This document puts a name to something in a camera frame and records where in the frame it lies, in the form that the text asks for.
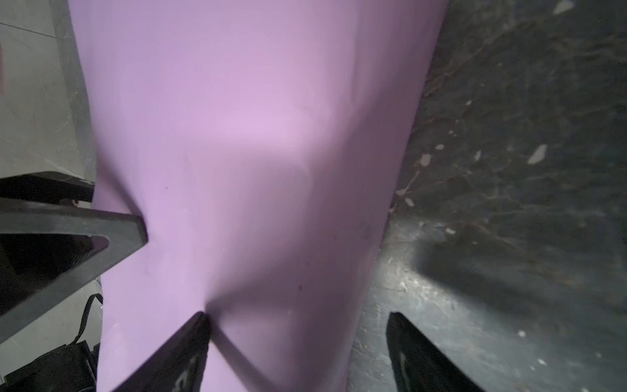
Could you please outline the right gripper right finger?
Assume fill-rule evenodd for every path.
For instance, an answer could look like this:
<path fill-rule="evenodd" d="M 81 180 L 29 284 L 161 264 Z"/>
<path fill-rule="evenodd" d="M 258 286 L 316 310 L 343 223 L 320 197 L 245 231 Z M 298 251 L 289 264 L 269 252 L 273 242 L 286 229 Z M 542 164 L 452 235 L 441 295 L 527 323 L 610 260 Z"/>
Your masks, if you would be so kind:
<path fill-rule="evenodd" d="M 400 392 L 483 392 L 403 314 L 388 318 L 386 343 Z"/>

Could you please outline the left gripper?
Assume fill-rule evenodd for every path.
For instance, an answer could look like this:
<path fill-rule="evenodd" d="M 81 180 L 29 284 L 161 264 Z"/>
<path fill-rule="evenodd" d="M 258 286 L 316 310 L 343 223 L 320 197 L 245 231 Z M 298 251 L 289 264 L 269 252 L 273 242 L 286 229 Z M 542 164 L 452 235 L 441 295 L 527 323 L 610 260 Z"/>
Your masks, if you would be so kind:
<path fill-rule="evenodd" d="M 1 201 L 1 339 L 6 341 L 148 242 L 141 217 L 16 199 Z M 100 344 L 77 336 L 4 377 L 7 392 L 94 391 Z"/>

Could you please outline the pink wrapping paper sheet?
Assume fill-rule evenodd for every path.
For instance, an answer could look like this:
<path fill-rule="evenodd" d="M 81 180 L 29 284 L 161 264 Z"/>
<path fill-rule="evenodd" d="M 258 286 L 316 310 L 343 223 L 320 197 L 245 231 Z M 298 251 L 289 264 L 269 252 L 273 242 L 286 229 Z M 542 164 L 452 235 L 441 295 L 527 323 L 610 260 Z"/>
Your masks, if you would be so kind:
<path fill-rule="evenodd" d="M 97 388 L 193 314 L 205 391 L 343 391 L 445 1 L 72 1 L 102 275 Z"/>

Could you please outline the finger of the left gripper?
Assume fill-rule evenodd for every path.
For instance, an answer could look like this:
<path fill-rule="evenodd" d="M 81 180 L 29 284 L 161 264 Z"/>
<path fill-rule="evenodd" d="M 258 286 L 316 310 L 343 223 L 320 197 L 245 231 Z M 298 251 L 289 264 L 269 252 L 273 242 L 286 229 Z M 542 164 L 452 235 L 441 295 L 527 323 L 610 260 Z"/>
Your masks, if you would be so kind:
<path fill-rule="evenodd" d="M 1 197 L 58 204 L 64 199 L 90 203 L 94 183 L 57 171 L 42 171 L 1 179 Z"/>

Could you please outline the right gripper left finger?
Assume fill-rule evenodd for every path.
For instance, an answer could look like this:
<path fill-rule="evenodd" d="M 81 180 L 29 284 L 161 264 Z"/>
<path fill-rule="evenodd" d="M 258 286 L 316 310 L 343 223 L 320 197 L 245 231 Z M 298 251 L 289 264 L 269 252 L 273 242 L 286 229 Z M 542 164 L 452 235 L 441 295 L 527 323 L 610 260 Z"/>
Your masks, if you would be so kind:
<path fill-rule="evenodd" d="M 199 392 L 212 325 L 198 312 L 115 392 Z"/>

